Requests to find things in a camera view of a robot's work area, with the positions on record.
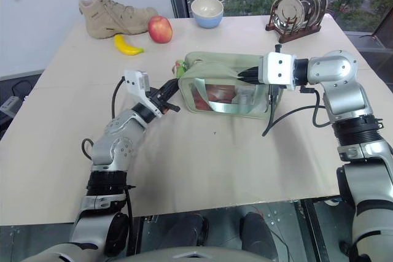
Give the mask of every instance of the apple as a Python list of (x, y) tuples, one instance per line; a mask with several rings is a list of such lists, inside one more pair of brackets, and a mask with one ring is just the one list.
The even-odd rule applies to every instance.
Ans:
[(167, 43), (172, 39), (172, 26), (167, 18), (154, 15), (149, 20), (149, 34), (157, 43)]

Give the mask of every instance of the white wall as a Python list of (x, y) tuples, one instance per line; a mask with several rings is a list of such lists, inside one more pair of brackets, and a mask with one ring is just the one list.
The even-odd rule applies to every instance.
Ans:
[[(170, 0), (115, 0), (135, 7), (152, 6), (173, 18)], [(1, 0), (0, 80), (45, 69), (73, 24), (84, 21), (78, 0)]]

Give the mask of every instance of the bag handle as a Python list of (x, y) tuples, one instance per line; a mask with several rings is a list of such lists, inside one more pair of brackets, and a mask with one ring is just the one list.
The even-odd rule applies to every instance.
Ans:
[(215, 112), (228, 114), (248, 114), (254, 107), (252, 104), (224, 104), (222, 102), (210, 101), (206, 91), (205, 80), (202, 78), (194, 78), (194, 85), (202, 99)]

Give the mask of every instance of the green transparent bag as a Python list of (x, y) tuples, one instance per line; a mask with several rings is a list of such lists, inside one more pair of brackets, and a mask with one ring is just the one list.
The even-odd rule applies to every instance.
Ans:
[(263, 56), (232, 53), (187, 54), (186, 72), (179, 79), (179, 88), (189, 110), (268, 118), (268, 86), (238, 80), (240, 72), (258, 66), (261, 58)]

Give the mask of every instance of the table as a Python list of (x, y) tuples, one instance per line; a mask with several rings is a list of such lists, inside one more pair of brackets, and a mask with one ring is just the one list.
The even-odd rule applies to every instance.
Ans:
[[(74, 27), (0, 142), (0, 225), (74, 221), (91, 167), (80, 143), (102, 135), (124, 69), (148, 72), (150, 85), (159, 87), (188, 52), (259, 55), (274, 51), (278, 40), (265, 31), (268, 16), (225, 17), (214, 29), (192, 19), (170, 22), (168, 44), (153, 43), (148, 34), (127, 37), (145, 49), (137, 56), (119, 53), (112, 39), (91, 38), (84, 24)], [(392, 142), (391, 92), (329, 15), (319, 33), (282, 46), (298, 58), (337, 49), (356, 57), (359, 82)], [(180, 93), (171, 102), (182, 110), (150, 124), (130, 166), (135, 216), (338, 194), (337, 141), (330, 127), (312, 125), (312, 110), (291, 115), (262, 137), (265, 120), (193, 114)], [(122, 87), (117, 114), (133, 103)], [(312, 94), (286, 91), (276, 116), (314, 103)], [(318, 122), (326, 120), (320, 111)]]

